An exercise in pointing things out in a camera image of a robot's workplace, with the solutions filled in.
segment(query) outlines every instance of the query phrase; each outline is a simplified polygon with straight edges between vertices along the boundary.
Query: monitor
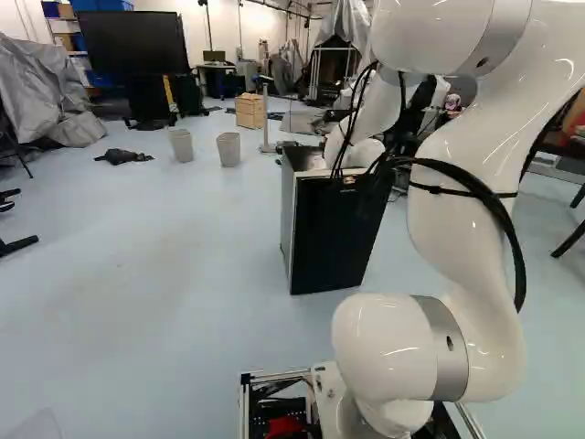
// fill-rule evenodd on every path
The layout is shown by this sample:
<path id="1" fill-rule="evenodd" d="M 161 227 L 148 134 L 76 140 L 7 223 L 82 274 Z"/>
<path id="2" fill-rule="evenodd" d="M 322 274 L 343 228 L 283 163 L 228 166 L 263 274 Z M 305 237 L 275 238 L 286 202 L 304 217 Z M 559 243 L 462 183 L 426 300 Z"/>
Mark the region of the monitor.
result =
<path id="1" fill-rule="evenodd" d="M 175 12 L 81 11 L 81 33 L 98 73 L 188 73 L 183 26 Z"/>
<path id="2" fill-rule="evenodd" d="M 203 51 L 203 60 L 205 62 L 210 62 L 210 61 L 224 62 L 226 60 L 226 51 L 225 50 L 204 50 Z"/>

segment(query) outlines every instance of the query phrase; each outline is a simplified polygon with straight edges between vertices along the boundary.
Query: blue bin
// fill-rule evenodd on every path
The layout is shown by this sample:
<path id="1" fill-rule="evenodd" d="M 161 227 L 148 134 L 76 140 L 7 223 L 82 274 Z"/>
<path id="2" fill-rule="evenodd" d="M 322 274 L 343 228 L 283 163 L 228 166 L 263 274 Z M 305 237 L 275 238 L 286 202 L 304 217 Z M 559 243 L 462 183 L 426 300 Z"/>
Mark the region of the blue bin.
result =
<path id="1" fill-rule="evenodd" d="M 109 75 L 100 75 L 93 70 L 85 70 L 88 81 L 93 87 L 110 88 L 113 87 L 112 78 Z"/>
<path id="2" fill-rule="evenodd" d="M 88 48 L 85 45 L 85 40 L 83 39 L 83 35 L 82 34 L 73 34 L 73 46 L 75 47 L 76 50 L 78 50 L 79 52 L 87 52 Z"/>
<path id="3" fill-rule="evenodd" d="M 99 9 L 97 0 L 69 0 L 69 2 L 75 12 L 97 11 Z"/>
<path id="4" fill-rule="evenodd" d="M 133 11 L 134 5 L 123 0 L 97 0 L 101 11 Z"/>
<path id="5" fill-rule="evenodd" d="M 46 18 L 59 18 L 59 2 L 40 2 Z"/>
<path id="6" fill-rule="evenodd" d="M 74 11 L 133 11 L 128 0 L 69 0 Z"/>

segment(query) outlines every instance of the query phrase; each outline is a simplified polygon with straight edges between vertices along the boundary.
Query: white bin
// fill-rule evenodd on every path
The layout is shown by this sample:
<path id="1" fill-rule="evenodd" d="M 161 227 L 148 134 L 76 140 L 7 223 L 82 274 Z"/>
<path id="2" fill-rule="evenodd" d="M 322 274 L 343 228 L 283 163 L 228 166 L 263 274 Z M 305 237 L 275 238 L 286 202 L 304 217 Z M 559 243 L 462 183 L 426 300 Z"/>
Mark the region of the white bin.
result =
<path id="1" fill-rule="evenodd" d="M 220 134 L 218 142 L 219 160 L 224 167 L 234 167 L 239 164 L 239 133 Z"/>
<path id="2" fill-rule="evenodd" d="M 168 132 L 175 158 L 181 163 L 193 161 L 193 142 L 191 141 L 191 133 L 188 130 L 170 130 Z"/>

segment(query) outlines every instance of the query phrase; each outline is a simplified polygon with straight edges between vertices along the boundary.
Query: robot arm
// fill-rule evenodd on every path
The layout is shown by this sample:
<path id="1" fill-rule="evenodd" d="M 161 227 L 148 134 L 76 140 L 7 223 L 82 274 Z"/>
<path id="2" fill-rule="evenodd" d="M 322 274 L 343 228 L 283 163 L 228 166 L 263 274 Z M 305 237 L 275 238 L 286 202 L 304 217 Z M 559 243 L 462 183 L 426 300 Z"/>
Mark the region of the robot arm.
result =
<path id="1" fill-rule="evenodd" d="M 406 98 L 409 101 L 419 87 L 424 75 L 407 73 L 404 75 Z M 364 105 L 359 110 L 356 126 L 350 139 L 350 146 L 344 156 L 342 167 L 369 166 L 384 150 L 382 143 L 375 146 L 361 144 L 368 137 L 379 134 L 392 127 L 400 116 L 399 73 L 388 67 L 381 67 L 364 95 Z M 346 117 L 327 137 L 324 158 L 331 168 L 344 141 L 349 117 Z"/>
<path id="2" fill-rule="evenodd" d="M 385 68 L 479 78 L 473 105 L 427 138 L 417 157 L 466 169 L 495 193 L 517 192 L 537 134 L 585 83 L 585 52 L 574 39 L 583 19 L 585 2 L 380 0 L 371 41 Z M 385 93 L 396 99 L 389 84 L 378 89 L 388 87 Z M 378 97 L 373 90 L 368 99 Z M 382 102 L 388 108 L 392 101 Z M 382 107 L 367 112 L 365 105 L 353 143 L 371 132 L 364 126 L 394 123 L 398 104 L 392 102 L 386 118 L 379 114 Z M 366 114 L 374 121 L 361 122 Z M 413 167 L 411 181 L 465 190 L 421 166 Z M 514 199 L 502 201 L 511 211 Z M 408 203 L 417 251 L 451 287 L 441 299 L 357 294 L 337 308 L 333 321 L 343 380 L 364 418 L 388 437 L 420 428 L 430 414 L 428 401 L 506 396 L 519 385 L 526 364 L 505 278 L 502 233 L 490 213 L 475 198 L 415 187 Z"/>

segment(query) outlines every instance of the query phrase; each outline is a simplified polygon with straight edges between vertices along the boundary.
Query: red component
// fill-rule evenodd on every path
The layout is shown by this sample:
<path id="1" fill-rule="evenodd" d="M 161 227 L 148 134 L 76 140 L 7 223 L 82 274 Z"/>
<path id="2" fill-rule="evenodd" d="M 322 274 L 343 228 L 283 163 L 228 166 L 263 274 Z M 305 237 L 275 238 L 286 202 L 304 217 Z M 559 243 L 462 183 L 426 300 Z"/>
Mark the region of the red component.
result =
<path id="1" fill-rule="evenodd" d="M 270 419 L 268 423 L 270 430 L 266 435 L 266 439 L 276 438 L 284 434 L 299 433 L 304 430 L 303 425 L 293 416 Z"/>

